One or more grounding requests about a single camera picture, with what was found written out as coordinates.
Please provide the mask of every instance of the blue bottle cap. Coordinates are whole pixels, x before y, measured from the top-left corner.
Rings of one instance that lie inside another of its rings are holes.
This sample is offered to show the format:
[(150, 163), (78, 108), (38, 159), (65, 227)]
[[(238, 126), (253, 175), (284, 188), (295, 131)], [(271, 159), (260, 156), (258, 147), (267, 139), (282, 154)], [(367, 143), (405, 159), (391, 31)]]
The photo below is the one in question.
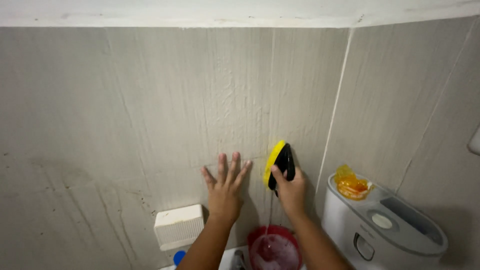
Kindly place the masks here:
[(177, 251), (175, 253), (175, 255), (173, 256), (173, 263), (178, 266), (178, 264), (180, 263), (180, 261), (183, 259), (183, 257), (185, 256), (185, 254), (187, 254), (185, 251), (183, 250), (180, 250), (180, 251)]

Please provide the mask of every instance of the yellow scrub brush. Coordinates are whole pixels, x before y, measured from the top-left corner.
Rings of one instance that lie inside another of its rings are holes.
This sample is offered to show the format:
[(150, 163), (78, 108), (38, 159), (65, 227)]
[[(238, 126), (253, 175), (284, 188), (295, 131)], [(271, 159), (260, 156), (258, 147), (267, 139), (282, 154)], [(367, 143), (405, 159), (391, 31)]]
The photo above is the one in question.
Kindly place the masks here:
[(272, 165), (276, 165), (282, 173), (287, 170), (287, 181), (292, 181), (295, 177), (295, 163), (293, 163), (292, 150), (290, 144), (285, 143), (284, 140), (279, 141), (273, 148), (272, 153), (268, 157), (264, 174), (264, 185), (275, 191), (275, 195), (278, 197), (276, 180), (270, 171)]

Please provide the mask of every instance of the hand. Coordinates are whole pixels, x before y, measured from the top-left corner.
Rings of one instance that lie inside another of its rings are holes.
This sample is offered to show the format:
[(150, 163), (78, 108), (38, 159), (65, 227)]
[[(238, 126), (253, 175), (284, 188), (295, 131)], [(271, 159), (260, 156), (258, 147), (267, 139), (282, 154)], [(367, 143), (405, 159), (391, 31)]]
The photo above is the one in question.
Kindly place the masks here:
[(299, 167), (295, 167), (295, 177), (287, 181), (287, 171), (282, 175), (280, 169), (273, 165), (270, 168), (277, 184), (278, 198), (290, 221), (296, 217), (305, 215), (305, 178)]
[(235, 152), (232, 155), (230, 169), (226, 173), (228, 169), (227, 156), (224, 153), (218, 155), (218, 176), (216, 180), (205, 166), (201, 168), (208, 187), (208, 208), (210, 210), (208, 221), (221, 222), (231, 227), (239, 218), (243, 204), (239, 196), (240, 185), (252, 166), (252, 161), (248, 160), (237, 175), (239, 164), (240, 153)]

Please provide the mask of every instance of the soapy water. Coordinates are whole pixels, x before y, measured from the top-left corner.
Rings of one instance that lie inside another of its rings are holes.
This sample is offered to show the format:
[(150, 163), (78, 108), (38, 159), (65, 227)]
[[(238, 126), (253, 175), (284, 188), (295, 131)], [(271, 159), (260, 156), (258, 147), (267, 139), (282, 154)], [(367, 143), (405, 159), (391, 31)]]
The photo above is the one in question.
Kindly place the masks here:
[(299, 256), (296, 247), (283, 236), (261, 235), (251, 248), (254, 270), (297, 270)]

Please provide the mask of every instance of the white ceiling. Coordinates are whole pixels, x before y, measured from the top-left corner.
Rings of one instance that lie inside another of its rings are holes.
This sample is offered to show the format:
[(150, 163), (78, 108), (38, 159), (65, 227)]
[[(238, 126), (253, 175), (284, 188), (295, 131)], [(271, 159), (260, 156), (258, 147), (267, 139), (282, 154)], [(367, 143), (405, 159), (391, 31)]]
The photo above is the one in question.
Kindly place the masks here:
[(480, 0), (0, 0), (0, 26), (361, 27), (480, 14)]

